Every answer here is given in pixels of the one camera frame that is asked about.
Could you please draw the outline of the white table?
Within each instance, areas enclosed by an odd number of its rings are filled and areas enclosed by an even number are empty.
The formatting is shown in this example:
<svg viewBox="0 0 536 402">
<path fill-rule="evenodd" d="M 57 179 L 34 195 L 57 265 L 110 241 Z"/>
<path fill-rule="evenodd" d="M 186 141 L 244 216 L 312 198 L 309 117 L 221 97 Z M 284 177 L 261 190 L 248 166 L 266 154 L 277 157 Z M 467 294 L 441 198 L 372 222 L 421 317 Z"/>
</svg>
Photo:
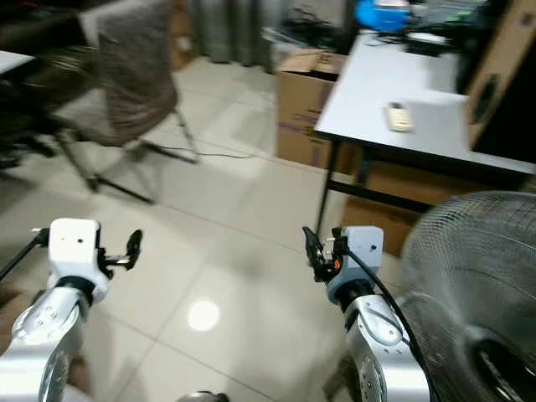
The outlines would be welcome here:
<svg viewBox="0 0 536 402">
<path fill-rule="evenodd" d="M 27 64 L 27 62 L 34 59 L 34 56 L 27 56 L 26 54 L 17 54 L 13 53 L 13 51 L 0 51 L 0 72 L 7 73 L 8 70 L 18 68 L 20 65 Z"/>
</svg>

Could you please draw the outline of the grey curtain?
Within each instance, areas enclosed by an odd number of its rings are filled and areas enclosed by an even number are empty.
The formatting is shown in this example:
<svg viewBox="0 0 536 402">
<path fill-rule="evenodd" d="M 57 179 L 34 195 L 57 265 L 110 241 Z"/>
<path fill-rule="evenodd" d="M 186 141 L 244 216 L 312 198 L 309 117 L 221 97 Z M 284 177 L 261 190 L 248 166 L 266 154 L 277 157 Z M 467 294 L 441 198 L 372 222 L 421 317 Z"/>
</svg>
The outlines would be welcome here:
<svg viewBox="0 0 536 402">
<path fill-rule="evenodd" d="M 193 43 L 215 64 L 272 68 L 264 27 L 275 27 L 291 0 L 187 0 Z"/>
</svg>

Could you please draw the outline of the wooden panel with round hole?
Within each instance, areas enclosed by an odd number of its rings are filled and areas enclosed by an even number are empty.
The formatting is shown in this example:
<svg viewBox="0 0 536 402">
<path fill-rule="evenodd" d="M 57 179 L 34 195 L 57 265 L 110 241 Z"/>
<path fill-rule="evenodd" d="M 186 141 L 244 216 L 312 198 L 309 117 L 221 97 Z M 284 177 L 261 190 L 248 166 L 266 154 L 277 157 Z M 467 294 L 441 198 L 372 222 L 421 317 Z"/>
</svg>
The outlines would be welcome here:
<svg viewBox="0 0 536 402">
<path fill-rule="evenodd" d="M 536 0 L 506 0 L 464 117 L 472 150 L 536 163 Z"/>
</svg>

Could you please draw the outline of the black office chair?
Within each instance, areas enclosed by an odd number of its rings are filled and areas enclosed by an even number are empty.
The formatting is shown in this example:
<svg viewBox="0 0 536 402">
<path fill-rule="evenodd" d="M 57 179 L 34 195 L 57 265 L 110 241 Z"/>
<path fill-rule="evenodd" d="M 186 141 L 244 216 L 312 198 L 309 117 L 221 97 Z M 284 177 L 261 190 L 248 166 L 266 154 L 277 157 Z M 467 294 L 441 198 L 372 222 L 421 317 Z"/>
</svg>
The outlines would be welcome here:
<svg viewBox="0 0 536 402">
<path fill-rule="evenodd" d="M 23 164 L 30 156 L 57 157 L 53 144 L 59 124 L 51 114 L 70 96 L 42 76 L 37 66 L 17 66 L 3 73 L 0 102 L 0 168 Z"/>
</svg>

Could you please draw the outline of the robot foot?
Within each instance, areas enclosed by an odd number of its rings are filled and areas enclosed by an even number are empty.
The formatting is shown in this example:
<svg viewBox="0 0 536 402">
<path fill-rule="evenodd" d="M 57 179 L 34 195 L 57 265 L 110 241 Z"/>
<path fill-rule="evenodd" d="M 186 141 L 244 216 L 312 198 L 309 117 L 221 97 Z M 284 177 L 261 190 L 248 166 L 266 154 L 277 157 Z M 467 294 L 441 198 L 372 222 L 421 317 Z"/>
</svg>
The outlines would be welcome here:
<svg viewBox="0 0 536 402">
<path fill-rule="evenodd" d="M 175 402 L 230 402 L 229 396 L 223 392 L 199 390 L 181 395 Z"/>
</svg>

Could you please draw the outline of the grey table with black legs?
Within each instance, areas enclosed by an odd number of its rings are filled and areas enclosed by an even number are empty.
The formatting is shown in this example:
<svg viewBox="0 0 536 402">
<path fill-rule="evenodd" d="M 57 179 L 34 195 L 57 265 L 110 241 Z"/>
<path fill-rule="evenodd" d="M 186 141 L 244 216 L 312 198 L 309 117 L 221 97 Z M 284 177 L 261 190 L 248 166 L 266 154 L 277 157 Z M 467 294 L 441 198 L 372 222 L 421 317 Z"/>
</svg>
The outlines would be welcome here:
<svg viewBox="0 0 536 402">
<path fill-rule="evenodd" d="M 429 204 L 398 198 L 356 184 L 339 183 L 333 179 L 338 154 L 344 144 L 361 149 L 365 160 L 380 160 L 385 151 L 397 152 L 388 157 L 390 163 L 418 167 L 428 161 L 428 171 L 467 178 L 476 173 L 498 175 L 536 175 L 536 164 L 473 151 L 463 126 L 462 111 L 466 96 L 453 93 L 451 76 L 456 62 L 451 56 L 439 58 L 406 53 L 399 44 L 372 45 L 371 33 L 359 35 L 351 54 L 332 88 L 332 95 L 322 108 L 315 131 L 329 139 L 329 148 L 317 224 L 321 234 L 330 192 L 365 198 L 399 209 L 423 214 Z M 399 133 L 388 129 L 385 107 L 402 102 L 410 108 L 414 130 Z"/>
</svg>

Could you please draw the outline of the beige remote control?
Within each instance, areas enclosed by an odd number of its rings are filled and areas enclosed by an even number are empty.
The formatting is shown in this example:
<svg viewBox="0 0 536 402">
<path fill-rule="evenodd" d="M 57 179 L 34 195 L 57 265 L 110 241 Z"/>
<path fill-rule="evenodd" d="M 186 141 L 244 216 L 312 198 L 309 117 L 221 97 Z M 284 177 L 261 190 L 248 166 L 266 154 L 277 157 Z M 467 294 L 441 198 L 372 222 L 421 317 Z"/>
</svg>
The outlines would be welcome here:
<svg viewBox="0 0 536 402">
<path fill-rule="evenodd" d="M 399 133 L 410 133 L 414 130 L 414 122 L 410 108 L 402 102 L 390 102 L 385 107 L 385 118 L 388 129 Z"/>
</svg>

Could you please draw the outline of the plain flat cardboard box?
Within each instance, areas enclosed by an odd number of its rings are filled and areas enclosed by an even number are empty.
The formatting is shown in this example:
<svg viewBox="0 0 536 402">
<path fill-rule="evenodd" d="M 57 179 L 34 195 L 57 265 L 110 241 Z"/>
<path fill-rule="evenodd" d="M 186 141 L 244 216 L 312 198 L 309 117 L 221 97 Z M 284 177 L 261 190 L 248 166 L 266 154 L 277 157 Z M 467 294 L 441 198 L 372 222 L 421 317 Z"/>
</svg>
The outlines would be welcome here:
<svg viewBox="0 0 536 402">
<path fill-rule="evenodd" d="M 390 163 L 375 162 L 364 187 L 398 198 L 412 199 L 425 204 L 441 204 L 466 193 L 505 190 L 504 185 L 475 183 L 463 178 L 452 178 L 440 173 L 417 171 L 410 167 Z M 419 212 L 389 206 L 348 196 L 344 204 L 343 217 L 338 222 L 341 226 L 372 225 L 384 232 L 385 253 L 395 257 L 401 256 L 405 241 L 410 231 L 420 219 Z"/>
</svg>

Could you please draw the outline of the black device with white top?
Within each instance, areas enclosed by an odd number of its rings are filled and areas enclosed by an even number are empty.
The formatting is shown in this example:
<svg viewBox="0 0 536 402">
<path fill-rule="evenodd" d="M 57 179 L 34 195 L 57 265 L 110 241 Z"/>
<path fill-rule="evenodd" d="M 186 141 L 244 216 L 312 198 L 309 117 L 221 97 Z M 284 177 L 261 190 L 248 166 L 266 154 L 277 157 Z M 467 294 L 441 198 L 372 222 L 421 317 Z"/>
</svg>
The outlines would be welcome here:
<svg viewBox="0 0 536 402">
<path fill-rule="evenodd" d="M 405 51 L 421 56 L 440 57 L 441 54 L 451 53 L 451 39 L 432 32 L 407 32 Z"/>
</svg>

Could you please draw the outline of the open printed cardboard box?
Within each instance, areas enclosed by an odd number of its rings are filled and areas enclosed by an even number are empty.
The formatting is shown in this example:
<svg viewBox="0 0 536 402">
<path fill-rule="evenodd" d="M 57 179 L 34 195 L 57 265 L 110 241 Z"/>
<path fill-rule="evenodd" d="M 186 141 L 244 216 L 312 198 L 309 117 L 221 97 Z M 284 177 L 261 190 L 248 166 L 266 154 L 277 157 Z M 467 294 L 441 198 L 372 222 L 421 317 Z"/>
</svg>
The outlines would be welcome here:
<svg viewBox="0 0 536 402">
<path fill-rule="evenodd" d="M 332 142 L 315 134 L 348 57 L 299 49 L 276 71 L 276 156 L 315 168 L 326 165 Z"/>
</svg>

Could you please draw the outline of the blue round object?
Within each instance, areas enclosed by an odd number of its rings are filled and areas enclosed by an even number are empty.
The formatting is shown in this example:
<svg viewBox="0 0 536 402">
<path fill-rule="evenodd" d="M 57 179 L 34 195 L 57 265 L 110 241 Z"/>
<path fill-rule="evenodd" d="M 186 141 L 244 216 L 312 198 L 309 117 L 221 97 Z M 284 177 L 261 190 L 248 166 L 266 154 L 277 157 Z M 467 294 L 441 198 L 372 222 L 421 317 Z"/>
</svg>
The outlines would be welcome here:
<svg viewBox="0 0 536 402">
<path fill-rule="evenodd" d="M 368 29 L 394 34 L 409 24 L 412 4 L 409 0 L 358 0 L 353 15 Z"/>
</svg>

